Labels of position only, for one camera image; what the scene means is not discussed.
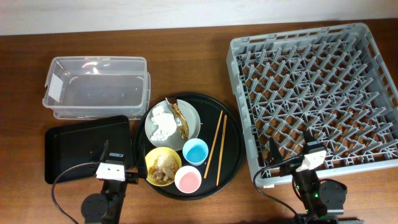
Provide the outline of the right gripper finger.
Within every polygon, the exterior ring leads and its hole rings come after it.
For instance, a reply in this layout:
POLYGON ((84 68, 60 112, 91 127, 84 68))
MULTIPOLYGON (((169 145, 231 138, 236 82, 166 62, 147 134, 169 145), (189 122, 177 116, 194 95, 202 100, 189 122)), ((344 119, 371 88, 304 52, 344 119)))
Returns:
POLYGON ((303 133, 303 137, 304 137, 305 143, 306 143, 307 145, 314 145, 314 144, 318 144, 318 143, 319 143, 319 141, 316 140, 316 139, 311 135, 311 133, 310 133, 309 130, 306 130, 306 131, 303 133))
POLYGON ((278 145, 275 143, 274 138, 269 139, 269 152, 270 152, 270 165, 276 165, 283 161, 283 157, 280 154, 278 145))

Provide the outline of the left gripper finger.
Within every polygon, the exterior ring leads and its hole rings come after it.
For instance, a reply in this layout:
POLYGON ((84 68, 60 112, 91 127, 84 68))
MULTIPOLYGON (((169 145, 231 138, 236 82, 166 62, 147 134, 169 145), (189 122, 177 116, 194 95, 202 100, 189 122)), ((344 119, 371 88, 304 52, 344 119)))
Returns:
POLYGON ((108 147, 109 147, 109 141, 108 141, 108 140, 105 140, 105 142, 104 142, 104 144, 103 144, 103 151, 102 151, 101 156, 100 156, 100 159, 99 159, 100 162, 104 162, 104 161, 105 161, 104 158, 105 158, 105 156, 106 156, 106 154, 107 154, 108 147))
POLYGON ((146 146, 143 144, 139 150, 139 156, 137 161, 138 176, 141 179, 146 179, 148 175, 145 156, 146 156, 146 146))

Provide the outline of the food scraps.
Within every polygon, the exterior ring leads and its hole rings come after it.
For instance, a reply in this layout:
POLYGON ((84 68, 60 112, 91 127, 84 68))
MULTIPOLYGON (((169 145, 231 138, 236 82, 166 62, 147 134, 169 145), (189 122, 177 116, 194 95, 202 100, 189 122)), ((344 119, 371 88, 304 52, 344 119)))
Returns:
POLYGON ((175 179, 179 169, 177 160, 170 155, 159 155, 149 168, 149 174, 160 185, 169 184, 175 179))

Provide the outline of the yellow bowl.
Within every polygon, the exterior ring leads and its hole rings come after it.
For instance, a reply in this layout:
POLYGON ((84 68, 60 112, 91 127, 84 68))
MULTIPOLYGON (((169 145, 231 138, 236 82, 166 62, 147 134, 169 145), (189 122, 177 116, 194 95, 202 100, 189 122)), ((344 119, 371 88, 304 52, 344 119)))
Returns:
POLYGON ((155 149, 151 150, 150 152, 148 152, 148 153, 146 154, 145 160, 146 160, 147 171, 148 171, 148 175, 147 175, 146 180, 147 180, 150 184, 152 184, 152 185, 154 185, 154 186, 165 187, 165 186, 168 186, 168 185, 174 183, 174 181, 172 181, 172 182, 169 183, 169 184, 160 185, 160 184, 156 183, 156 182, 154 181, 154 179, 153 179, 153 178, 150 176, 150 174, 149 174, 149 168, 154 164, 155 159, 156 159, 157 156, 159 156, 159 155, 170 155, 170 156, 173 156, 173 157, 177 160, 177 162, 178 162, 178 164, 179 164, 179 166, 180 166, 179 169, 182 167, 182 161, 181 161, 180 156, 179 156, 173 149, 168 148, 168 147, 158 147, 158 148, 155 148, 155 149))

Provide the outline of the pink cup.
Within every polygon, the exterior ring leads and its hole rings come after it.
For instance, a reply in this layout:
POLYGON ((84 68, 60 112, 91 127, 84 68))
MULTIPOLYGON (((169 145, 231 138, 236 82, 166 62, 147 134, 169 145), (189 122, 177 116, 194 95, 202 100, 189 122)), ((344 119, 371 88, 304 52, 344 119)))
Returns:
POLYGON ((181 167, 175 175, 176 188, 185 194, 196 192, 201 186, 201 174, 198 169, 193 166, 181 167))

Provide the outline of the grey plate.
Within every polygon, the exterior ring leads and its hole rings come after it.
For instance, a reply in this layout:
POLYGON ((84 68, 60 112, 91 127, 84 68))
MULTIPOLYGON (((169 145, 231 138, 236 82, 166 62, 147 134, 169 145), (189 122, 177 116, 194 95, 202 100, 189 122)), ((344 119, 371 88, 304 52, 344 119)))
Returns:
MULTIPOLYGON (((196 109, 187 101, 183 100, 177 100, 178 101, 178 107, 180 108, 180 111, 184 115, 185 119, 187 120, 188 127, 189 127, 189 135, 188 139, 192 138, 197 138, 198 134, 200 132, 200 126, 201 126, 201 121, 198 112, 196 109)), ((173 133, 167 140, 165 141, 153 141, 150 139, 152 136, 153 132, 157 129, 157 125, 155 125, 152 121, 151 118, 153 117, 152 110, 156 106, 163 106, 164 111, 166 113, 172 114, 169 105, 167 104, 166 100, 161 101, 160 103, 157 103, 150 111, 149 114, 147 115, 144 123, 145 127, 145 132, 146 136, 149 139, 149 141, 155 146, 155 147, 169 147, 175 151, 182 150, 183 145, 185 144, 186 140, 182 139, 178 129, 176 132, 173 133)))

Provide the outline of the white tissue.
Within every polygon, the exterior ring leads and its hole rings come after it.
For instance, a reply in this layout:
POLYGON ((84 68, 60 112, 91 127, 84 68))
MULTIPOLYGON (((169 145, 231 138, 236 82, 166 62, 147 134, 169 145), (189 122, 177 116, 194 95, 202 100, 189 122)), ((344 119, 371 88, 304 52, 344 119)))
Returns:
POLYGON ((166 113, 163 106, 156 106, 152 110, 153 117, 151 121, 157 125, 157 129, 150 137, 153 141, 165 141, 177 130, 177 124, 174 115, 166 113))

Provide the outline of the blue cup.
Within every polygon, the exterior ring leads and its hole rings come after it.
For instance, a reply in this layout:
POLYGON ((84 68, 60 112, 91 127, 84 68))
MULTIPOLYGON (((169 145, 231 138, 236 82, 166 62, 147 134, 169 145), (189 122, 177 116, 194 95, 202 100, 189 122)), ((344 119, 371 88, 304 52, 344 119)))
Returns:
POLYGON ((202 165, 208 156, 208 146, 205 141, 193 138, 189 139, 182 149, 184 159, 193 166, 202 165))

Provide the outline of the gold snack wrapper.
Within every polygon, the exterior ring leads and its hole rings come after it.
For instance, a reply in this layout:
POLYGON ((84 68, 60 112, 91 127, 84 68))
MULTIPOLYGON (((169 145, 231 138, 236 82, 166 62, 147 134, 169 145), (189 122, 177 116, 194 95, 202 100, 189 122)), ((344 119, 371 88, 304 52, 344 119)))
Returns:
POLYGON ((174 120, 177 124, 177 129, 182 137, 182 139, 187 140, 189 135, 189 127, 187 120, 185 119, 184 115, 180 111, 178 107, 178 101, 176 97, 167 97, 166 99, 167 104, 170 107, 170 110, 174 116, 174 120))

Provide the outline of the wooden chopstick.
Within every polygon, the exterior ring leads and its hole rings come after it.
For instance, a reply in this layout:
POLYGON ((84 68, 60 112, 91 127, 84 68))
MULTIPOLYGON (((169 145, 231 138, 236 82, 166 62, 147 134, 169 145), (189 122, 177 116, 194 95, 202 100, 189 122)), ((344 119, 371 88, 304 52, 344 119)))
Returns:
POLYGON ((219 186, 219 182, 220 182, 221 165, 222 165, 222 159, 223 159, 223 149, 224 149, 224 140, 225 140, 227 120, 228 120, 227 115, 224 115, 223 130, 222 130, 222 135, 221 135, 220 154, 219 154, 219 159, 218 159, 218 170, 217 170, 217 177, 216 177, 216 186, 217 187, 219 186))
POLYGON ((218 132, 219 132, 219 129, 220 129, 222 116, 223 116, 223 110, 221 110, 221 112, 220 112, 220 116, 219 116, 218 123, 217 123, 217 126, 216 126, 216 131, 215 131, 215 135, 214 135, 213 142, 212 142, 212 145, 211 145, 211 150, 210 150, 210 153, 209 153, 208 162, 206 164, 204 179, 206 179, 207 176, 208 176, 208 171, 209 171, 211 160, 212 160, 212 157, 213 157, 213 152, 214 152, 216 140, 217 140, 217 137, 218 137, 218 132))

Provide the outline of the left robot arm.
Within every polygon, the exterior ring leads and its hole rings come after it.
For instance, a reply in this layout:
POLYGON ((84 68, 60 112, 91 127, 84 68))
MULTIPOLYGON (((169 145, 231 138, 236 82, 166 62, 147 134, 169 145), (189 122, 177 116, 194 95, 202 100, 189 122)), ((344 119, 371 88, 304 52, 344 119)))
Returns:
POLYGON ((108 142, 104 143, 104 150, 97 165, 95 176, 103 181, 101 192, 91 194, 81 204, 81 214, 85 223, 118 223, 129 184, 137 185, 140 179, 148 175, 145 152, 134 156, 137 172, 128 172, 124 163, 106 160, 108 142))

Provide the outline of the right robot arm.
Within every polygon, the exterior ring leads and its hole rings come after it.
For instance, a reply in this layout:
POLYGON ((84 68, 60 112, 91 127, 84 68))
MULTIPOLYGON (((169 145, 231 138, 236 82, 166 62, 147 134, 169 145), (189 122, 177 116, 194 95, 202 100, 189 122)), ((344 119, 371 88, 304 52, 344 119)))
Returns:
POLYGON ((281 176, 291 175, 296 196, 303 203, 306 213, 294 216, 293 223, 338 223, 338 215, 344 213, 347 186, 332 179, 319 179, 316 168, 326 158, 326 147, 309 131, 303 134, 302 152, 288 159, 282 154, 273 138, 269 140, 271 164, 280 170, 281 176))

